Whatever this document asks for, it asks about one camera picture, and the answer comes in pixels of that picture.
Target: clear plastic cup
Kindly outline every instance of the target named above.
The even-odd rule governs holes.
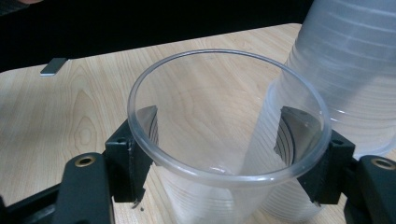
[[[299,119],[298,136],[281,122],[292,109],[309,118]],[[311,203],[304,192],[286,188],[306,196],[295,200],[275,189],[310,170],[331,135],[326,105],[301,76],[229,49],[183,52],[152,65],[131,90],[128,120],[155,161],[178,223],[243,223],[266,200],[274,207]]]
[[[316,0],[286,66],[319,91],[355,158],[396,148],[396,2]]]

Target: light wood surface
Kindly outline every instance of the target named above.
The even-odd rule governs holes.
[[[301,25],[286,24],[68,61],[54,77],[45,65],[0,74],[0,194],[10,205],[59,183],[65,163],[85,152],[103,152],[107,138],[127,118],[137,77],[160,59],[191,49],[240,49],[285,62]],[[396,158],[395,151],[390,154]],[[132,209],[115,203],[117,223],[175,223],[154,170],[146,195]],[[329,205],[306,223],[345,223],[343,207]],[[248,220],[283,223],[261,211]]]

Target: stack of plastic cups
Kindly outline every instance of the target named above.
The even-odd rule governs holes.
[[[148,122],[152,108],[156,119]],[[264,201],[303,206],[296,199],[306,194],[290,186],[331,136],[326,105],[304,78],[228,49],[182,52],[152,65],[131,90],[128,120],[155,161],[177,223],[244,223]],[[296,133],[308,144],[293,147]]]
[[[316,0],[287,66],[319,91],[355,158],[395,148],[395,1]]]

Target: stacked clear cups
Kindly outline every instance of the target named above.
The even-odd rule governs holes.
[[[147,120],[148,108],[156,108],[155,121]],[[291,112],[303,124],[298,136],[281,119]],[[281,207],[268,209],[279,217],[312,204],[288,186],[318,162],[331,137],[326,105],[302,77],[228,49],[152,65],[132,88],[128,120],[155,161],[178,223],[243,223],[262,202]],[[278,195],[281,188],[289,198]]]
[[[286,65],[325,100],[355,157],[396,147],[396,2],[316,0]]]

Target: screw hole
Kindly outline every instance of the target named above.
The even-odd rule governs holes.
[[[86,156],[76,160],[75,165],[77,167],[84,167],[89,166],[95,162],[95,157],[93,156]]]
[[[391,163],[390,161],[381,159],[381,158],[374,158],[371,160],[372,164],[378,166],[379,168],[386,169],[386,170],[396,170],[396,165]]]
[[[126,143],[126,139],[125,138],[119,138],[117,139],[117,143]]]
[[[340,145],[340,146],[344,144],[343,141],[340,141],[340,140],[337,140],[337,139],[332,140],[332,142],[333,142],[334,144],[337,144],[337,145]]]

